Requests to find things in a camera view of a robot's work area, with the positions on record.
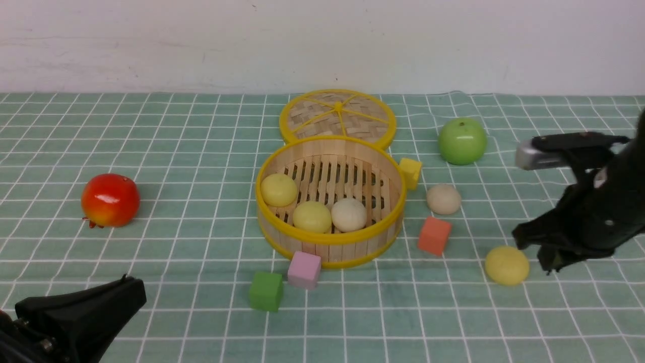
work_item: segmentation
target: white wall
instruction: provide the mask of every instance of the white wall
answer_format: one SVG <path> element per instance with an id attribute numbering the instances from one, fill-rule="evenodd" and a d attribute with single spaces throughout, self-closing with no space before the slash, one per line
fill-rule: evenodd
<path id="1" fill-rule="evenodd" d="M 0 0 L 0 91 L 645 94 L 644 0 Z"/>

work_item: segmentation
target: toy food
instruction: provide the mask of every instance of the toy food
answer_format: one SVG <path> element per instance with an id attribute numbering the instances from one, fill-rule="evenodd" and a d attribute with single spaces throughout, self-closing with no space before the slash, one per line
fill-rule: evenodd
<path id="1" fill-rule="evenodd" d="M 357 231 L 367 224 L 367 210 L 358 200 L 343 198 L 332 207 L 332 223 L 341 232 Z"/>
<path id="2" fill-rule="evenodd" d="M 296 251 L 291 259 L 286 276 L 290 285 L 300 287 L 301 289 L 313 290 L 318 286 L 320 273 L 320 256 Z"/>
<path id="3" fill-rule="evenodd" d="M 450 222 L 428 216 L 419 232 L 417 248 L 441 257 L 450 238 L 450 231 L 452 231 Z"/>
<path id="4" fill-rule="evenodd" d="M 491 280 L 506 286 L 521 283 L 530 270 L 524 253 L 508 245 L 493 248 L 486 255 L 484 269 Z"/>
<path id="5" fill-rule="evenodd" d="M 83 189 L 81 207 L 90 228 L 122 227 L 139 210 L 139 190 L 132 179 L 108 173 L 93 177 Z"/>
<path id="6" fill-rule="evenodd" d="M 415 190 L 419 183 L 419 176 L 421 175 L 421 167 L 423 164 L 417 160 L 401 158 L 399 166 L 401 167 L 403 175 L 405 175 L 406 188 Z"/>
<path id="7" fill-rule="evenodd" d="M 276 312 L 284 296 L 283 277 L 279 273 L 258 271 L 253 274 L 248 291 L 249 306 L 261 311 Z"/>
<path id="8" fill-rule="evenodd" d="M 461 195 L 450 184 L 437 184 L 428 189 L 426 201 L 430 210 L 437 214 L 453 214 L 461 207 Z"/>
<path id="9" fill-rule="evenodd" d="M 260 191 L 264 201 L 274 207 L 289 205 L 298 196 L 295 181 L 281 172 L 267 176 L 260 184 Z"/>
<path id="10" fill-rule="evenodd" d="M 332 214 L 321 202 L 302 202 L 293 210 L 293 226 L 313 233 L 325 233 L 332 228 Z"/>
<path id="11" fill-rule="evenodd" d="M 455 165 L 474 163 L 484 155 L 488 137 L 473 118 L 450 120 L 439 132 L 439 152 L 447 162 Z"/>

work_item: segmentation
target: pink cube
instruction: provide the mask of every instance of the pink cube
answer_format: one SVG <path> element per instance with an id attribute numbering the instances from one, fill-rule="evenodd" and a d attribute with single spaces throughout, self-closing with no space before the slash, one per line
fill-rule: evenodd
<path id="1" fill-rule="evenodd" d="M 296 251 L 291 259 L 287 281 L 290 285 L 312 290 L 318 285 L 321 273 L 321 257 L 314 254 Z"/>

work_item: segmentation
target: orange cube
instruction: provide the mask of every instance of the orange cube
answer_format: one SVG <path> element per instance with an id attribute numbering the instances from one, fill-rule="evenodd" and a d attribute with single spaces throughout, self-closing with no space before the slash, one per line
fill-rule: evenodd
<path id="1" fill-rule="evenodd" d="M 441 257 L 451 229 L 450 222 L 436 219 L 433 216 L 427 217 L 419 233 L 417 248 Z"/>

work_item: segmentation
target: green checkered tablecloth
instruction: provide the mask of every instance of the green checkered tablecloth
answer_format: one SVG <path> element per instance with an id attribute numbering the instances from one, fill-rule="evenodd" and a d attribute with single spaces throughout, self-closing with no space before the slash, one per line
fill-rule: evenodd
<path id="1" fill-rule="evenodd" d="M 377 260 L 285 286 L 278 313 L 248 307 L 255 271 L 288 262 L 263 239 L 253 181 L 283 144 L 295 95 L 0 94 L 0 306 L 142 278 L 148 303 L 106 363 L 645 362 L 645 244 L 517 287 L 482 259 L 520 222 L 552 208 L 569 170 L 522 171 L 519 140 L 599 130 L 632 136 L 645 97 L 378 95 L 397 116 L 389 152 L 423 162 L 404 229 Z M 456 116 L 490 135 L 476 165 L 448 166 L 437 131 Z M 133 178 L 142 204 L 119 229 L 89 229 L 80 196 L 96 174 Z M 443 258 L 419 251 L 424 193 L 454 183 L 462 210 Z"/>

